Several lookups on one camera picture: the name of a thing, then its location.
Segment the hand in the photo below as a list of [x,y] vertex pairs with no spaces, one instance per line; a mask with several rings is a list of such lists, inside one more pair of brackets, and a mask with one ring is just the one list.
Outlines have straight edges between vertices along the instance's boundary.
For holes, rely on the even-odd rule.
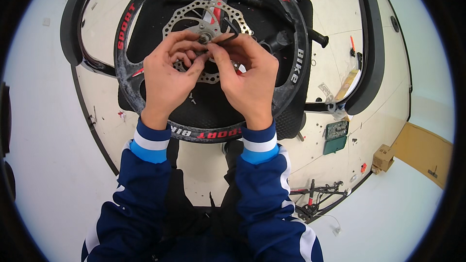
[[[246,34],[227,42],[225,48],[214,44],[232,35],[224,34],[207,44],[208,54],[217,63],[226,98],[244,116],[248,129],[265,130],[273,122],[272,98],[279,62]],[[237,75],[231,60],[243,64],[247,72]]]
[[[209,59],[207,54],[197,57],[194,53],[206,49],[197,39],[199,35],[190,31],[172,32],[144,59],[147,97],[141,119],[149,128],[165,130],[170,114],[196,85],[204,63]],[[177,60],[183,60],[189,68],[186,73],[173,68]]]

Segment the black rim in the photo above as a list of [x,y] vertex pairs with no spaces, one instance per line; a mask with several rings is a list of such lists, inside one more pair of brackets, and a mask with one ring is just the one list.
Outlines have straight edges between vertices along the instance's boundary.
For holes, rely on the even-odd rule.
[[[128,60],[126,50],[128,46],[128,35],[133,24],[135,14],[140,10],[146,0],[131,0],[119,23],[119,29],[115,36],[114,58],[117,79],[120,83],[125,98],[131,107],[138,114],[141,114],[145,107],[145,101],[141,95],[140,86],[143,83],[143,74],[133,77],[133,75],[143,68],[142,61],[132,63]],[[304,18],[295,0],[278,0],[283,9],[295,22],[294,28],[294,60],[293,66],[285,84],[277,87],[272,103],[272,113],[275,117],[280,115],[289,105],[297,93],[309,66],[310,55],[309,42]],[[220,143],[241,137],[241,126],[244,122],[239,122],[230,126],[220,128],[197,128],[183,125],[169,120],[172,126],[172,137],[196,143]]]

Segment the jacket sleeve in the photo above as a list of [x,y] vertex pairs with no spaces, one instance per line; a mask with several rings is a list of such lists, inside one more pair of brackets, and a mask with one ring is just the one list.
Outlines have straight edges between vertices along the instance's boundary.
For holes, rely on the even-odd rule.
[[264,131],[242,129],[244,151],[238,158],[236,184],[241,191],[241,232],[259,261],[322,262],[315,232],[293,218],[288,197],[288,152],[277,145],[275,122]]
[[121,157],[118,187],[104,202],[84,241],[82,261],[122,261],[162,238],[164,199],[171,174],[166,148],[171,131],[155,131],[141,119]]

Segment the bolt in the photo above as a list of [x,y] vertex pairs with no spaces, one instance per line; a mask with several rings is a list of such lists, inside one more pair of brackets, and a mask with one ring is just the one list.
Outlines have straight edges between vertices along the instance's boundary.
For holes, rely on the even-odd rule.
[[209,38],[209,36],[208,36],[206,33],[203,33],[203,34],[199,37],[199,42],[200,42],[201,44],[207,44],[209,41],[210,41],[210,38]]

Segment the blue jacket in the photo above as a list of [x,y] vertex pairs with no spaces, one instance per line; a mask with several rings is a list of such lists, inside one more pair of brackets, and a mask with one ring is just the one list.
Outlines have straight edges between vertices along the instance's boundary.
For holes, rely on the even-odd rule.
[[[245,148],[236,169],[242,198],[237,211],[244,219],[240,231],[248,239],[248,251],[238,251],[228,239],[185,237],[158,261],[323,261],[315,232],[291,216],[290,160],[286,149],[277,145],[275,122],[264,131],[243,128],[242,132]],[[138,257],[163,243],[170,137],[171,130],[155,131],[139,120],[134,139],[123,148],[113,200],[102,205],[100,217],[90,228],[82,261],[156,261]]]

